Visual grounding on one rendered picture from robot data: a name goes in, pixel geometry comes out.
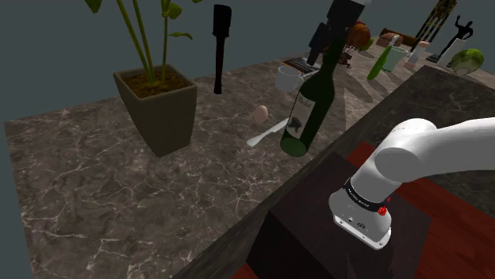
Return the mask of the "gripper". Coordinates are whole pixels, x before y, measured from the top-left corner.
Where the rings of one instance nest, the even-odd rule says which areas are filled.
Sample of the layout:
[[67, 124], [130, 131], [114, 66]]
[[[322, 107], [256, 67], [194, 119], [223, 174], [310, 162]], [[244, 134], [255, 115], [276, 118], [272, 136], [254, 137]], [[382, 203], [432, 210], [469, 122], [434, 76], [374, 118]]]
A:
[[333, 0], [327, 13], [327, 24], [321, 22], [309, 42], [311, 50], [307, 64], [313, 65], [328, 45], [329, 30], [342, 31], [354, 26], [363, 10], [364, 5], [357, 0]]

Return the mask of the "dark flat book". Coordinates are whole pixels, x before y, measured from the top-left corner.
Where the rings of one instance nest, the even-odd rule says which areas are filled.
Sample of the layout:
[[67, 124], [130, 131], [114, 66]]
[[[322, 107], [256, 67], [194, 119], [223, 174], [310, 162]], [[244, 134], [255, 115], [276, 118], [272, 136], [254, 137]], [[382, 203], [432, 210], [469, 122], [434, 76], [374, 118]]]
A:
[[288, 59], [282, 61], [281, 65], [297, 69], [302, 75], [312, 75], [320, 70], [320, 64], [309, 65], [305, 57]]

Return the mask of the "orange pumpkin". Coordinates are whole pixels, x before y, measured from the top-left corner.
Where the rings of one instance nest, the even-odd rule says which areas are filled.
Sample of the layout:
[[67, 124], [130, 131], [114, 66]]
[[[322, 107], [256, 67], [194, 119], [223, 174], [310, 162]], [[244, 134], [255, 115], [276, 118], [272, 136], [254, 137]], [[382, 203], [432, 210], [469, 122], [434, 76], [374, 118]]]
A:
[[369, 40], [370, 30], [363, 22], [357, 20], [347, 36], [346, 45], [355, 48], [361, 48], [362, 46], [366, 45]]

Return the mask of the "white mug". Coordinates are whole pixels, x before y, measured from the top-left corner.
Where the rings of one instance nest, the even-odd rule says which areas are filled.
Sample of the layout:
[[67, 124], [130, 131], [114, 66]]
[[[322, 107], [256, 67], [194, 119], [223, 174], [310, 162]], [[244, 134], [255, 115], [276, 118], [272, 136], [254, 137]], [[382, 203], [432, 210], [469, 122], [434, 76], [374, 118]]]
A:
[[301, 72], [293, 67], [280, 66], [275, 78], [275, 88], [289, 93], [296, 90], [304, 82]]

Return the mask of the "light green bottle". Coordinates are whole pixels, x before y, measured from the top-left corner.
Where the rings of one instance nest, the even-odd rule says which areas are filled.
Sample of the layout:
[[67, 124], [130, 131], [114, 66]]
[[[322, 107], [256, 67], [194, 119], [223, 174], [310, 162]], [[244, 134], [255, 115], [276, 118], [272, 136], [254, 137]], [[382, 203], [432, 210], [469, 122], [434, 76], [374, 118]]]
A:
[[383, 51], [383, 53], [379, 56], [379, 58], [377, 59], [377, 61], [375, 62], [374, 66], [372, 67], [370, 73], [367, 75], [366, 79], [367, 80], [373, 80], [375, 79], [380, 70], [382, 69], [383, 65], [385, 64], [386, 62], [386, 58], [388, 56], [388, 54], [390, 53], [392, 47], [394, 46], [395, 42], [397, 41], [397, 39], [399, 38], [399, 35], [396, 34], [392, 40], [389, 42], [388, 46], [385, 48], [385, 50]]

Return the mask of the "brown bread loaf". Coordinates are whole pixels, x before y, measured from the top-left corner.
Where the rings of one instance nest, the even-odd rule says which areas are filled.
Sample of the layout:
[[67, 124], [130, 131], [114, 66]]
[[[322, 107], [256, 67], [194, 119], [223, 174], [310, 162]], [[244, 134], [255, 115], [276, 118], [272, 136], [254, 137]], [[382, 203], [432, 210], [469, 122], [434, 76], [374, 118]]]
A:
[[392, 30], [389, 30], [387, 28], [384, 28], [381, 31], [378, 40], [376, 41], [376, 45], [382, 46], [382, 47], [386, 47], [386, 46], [389, 45], [389, 43], [391, 42], [391, 40], [396, 35], [399, 36], [397, 38], [397, 40], [395, 41], [395, 43], [394, 43], [394, 46], [397, 46], [397, 47], [400, 47], [401, 45], [413, 47], [418, 42], [418, 39], [416, 37], [408, 36], [408, 35], [405, 35], [405, 34], [402, 34], [402, 33], [399, 33], [399, 32], [394, 32]]

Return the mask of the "dark green wine bottle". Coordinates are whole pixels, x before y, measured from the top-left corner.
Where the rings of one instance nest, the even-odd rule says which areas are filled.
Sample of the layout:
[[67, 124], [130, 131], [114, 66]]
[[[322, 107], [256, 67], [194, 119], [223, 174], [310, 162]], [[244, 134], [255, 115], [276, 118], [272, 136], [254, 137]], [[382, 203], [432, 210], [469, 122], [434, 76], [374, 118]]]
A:
[[334, 101], [333, 74], [346, 37], [345, 33], [330, 43], [323, 54], [320, 70], [305, 80], [297, 93], [280, 140], [281, 149], [288, 155], [300, 157], [308, 151]]

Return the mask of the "pale green cup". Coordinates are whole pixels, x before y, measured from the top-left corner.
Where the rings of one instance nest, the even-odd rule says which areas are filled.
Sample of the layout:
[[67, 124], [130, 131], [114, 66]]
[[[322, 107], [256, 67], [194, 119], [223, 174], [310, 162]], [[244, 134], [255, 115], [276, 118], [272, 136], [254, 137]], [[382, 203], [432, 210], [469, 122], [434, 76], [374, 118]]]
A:
[[386, 57], [386, 62], [382, 66], [383, 71], [392, 72], [396, 65], [408, 54], [409, 52], [400, 47], [393, 46]]

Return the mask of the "beige egg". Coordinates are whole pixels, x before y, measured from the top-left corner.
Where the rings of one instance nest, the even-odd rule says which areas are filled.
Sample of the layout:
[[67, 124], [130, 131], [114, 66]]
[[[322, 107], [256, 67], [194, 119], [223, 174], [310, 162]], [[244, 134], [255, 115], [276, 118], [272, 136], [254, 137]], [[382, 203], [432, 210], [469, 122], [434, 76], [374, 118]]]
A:
[[268, 110], [264, 105], [259, 105], [253, 112], [253, 119], [256, 123], [261, 124], [268, 118]]

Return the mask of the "black pepper mill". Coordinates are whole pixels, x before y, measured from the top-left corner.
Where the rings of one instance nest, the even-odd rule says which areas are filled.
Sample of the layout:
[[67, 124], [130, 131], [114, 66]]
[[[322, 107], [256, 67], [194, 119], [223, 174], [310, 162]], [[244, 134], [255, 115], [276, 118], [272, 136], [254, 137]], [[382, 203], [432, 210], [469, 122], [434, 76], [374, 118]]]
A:
[[215, 4], [213, 6], [213, 35], [216, 37], [216, 74], [213, 92], [222, 93], [222, 72], [224, 63], [224, 42], [229, 37], [232, 20], [230, 6]]

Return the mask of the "small pale figure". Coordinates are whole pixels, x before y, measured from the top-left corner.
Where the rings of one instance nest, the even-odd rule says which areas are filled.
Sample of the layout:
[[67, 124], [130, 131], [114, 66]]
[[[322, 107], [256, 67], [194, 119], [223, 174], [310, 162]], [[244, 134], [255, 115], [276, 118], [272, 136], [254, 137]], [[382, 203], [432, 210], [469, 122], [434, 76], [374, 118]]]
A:
[[408, 70], [413, 70], [424, 50], [430, 45], [427, 41], [420, 41], [416, 48], [410, 53], [409, 58], [403, 64], [403, 67]]

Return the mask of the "white knife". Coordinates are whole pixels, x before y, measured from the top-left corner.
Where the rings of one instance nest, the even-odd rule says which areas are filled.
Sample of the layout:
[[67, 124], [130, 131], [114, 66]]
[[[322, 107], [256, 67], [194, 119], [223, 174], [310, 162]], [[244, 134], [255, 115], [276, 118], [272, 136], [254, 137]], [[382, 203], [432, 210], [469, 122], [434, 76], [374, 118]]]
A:
[[284, 128], [286, 125], [287, 125], [287, 122], [288, 122], [289, 118], [286, 118], [282, 121], [280, 121], [279, 123], [277, 123], [276, 125], [274, 125], [272, 128], [266, 130], [265, 132], [263, 132], [262, 134], [258, 135], [258, 136], [255, 136], [253, 138], [250, 138], [246, 144], [250, 147], [254, 147], [257, 143], [259, 143], [265, 136], [271, 134], [271, 133], [275, 133], [277, 131], [279, 131], [280, 129]]

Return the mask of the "black human statue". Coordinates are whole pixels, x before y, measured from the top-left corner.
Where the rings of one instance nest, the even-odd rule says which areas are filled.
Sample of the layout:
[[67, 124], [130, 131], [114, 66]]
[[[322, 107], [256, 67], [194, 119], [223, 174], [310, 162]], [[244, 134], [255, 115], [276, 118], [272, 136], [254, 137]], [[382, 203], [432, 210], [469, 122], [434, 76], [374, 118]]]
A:
[[474, 30], [471, 28], [473, 24], [472, 21], [469, 21], [466, 25], [459, 24], [460, 16], [456, 17], [455, 27], [458, 29], [457, 34], [449, 41], [447, 46], [440, 52], [439, 55], [430, 55], [426, 60], [437, 63], [443, 56], [444, 52], [455, 42], [456, 39], [466, 40], [473, 36]]

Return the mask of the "green cabbage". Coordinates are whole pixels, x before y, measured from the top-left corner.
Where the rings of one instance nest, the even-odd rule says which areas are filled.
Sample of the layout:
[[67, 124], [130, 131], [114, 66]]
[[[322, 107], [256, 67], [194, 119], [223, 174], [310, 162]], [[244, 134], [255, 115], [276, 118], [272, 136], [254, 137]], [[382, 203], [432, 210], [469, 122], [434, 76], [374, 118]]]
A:
[[451, 69], [457, 75], [468, 75], [484, 63], [484, 55], [476, 48], [462, 50], [451, 59]]

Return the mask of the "potted plant in olive pot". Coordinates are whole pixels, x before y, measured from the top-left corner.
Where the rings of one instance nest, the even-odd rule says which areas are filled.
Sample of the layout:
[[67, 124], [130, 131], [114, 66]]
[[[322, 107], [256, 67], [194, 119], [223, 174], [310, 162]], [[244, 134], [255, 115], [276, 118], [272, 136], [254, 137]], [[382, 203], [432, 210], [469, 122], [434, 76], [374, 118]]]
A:
[[140, 136], [155, 156], [161, 158], [190, 143], [197, 107], [198, 87], [174, 66], [167, 63], [167, 42], [170, 37], [192, 36], [187, 32], [168, 32], [168, 21], [182, 13], [172, 0], [160, 0], [163, 17], [163, 59], [152, 61], [148, 39], [138, 0], [132, 0], [136, 15], [136, 31], [123, 0], [115, 0], [133, 45], [142, 63], [141, 68], [113, 73], [113, 79], [125, 108]]

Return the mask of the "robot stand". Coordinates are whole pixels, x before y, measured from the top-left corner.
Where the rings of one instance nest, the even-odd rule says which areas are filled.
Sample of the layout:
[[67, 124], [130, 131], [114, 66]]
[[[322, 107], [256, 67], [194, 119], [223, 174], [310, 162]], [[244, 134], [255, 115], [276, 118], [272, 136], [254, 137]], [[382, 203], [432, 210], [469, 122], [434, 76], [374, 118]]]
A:
[[333, 153], [270, 209], [246, 260], [259, 279], [414, 279], [431, 219], [408, 201], [392, 195], [381, 250], [334, 223], [328, 199], [356, 170]]

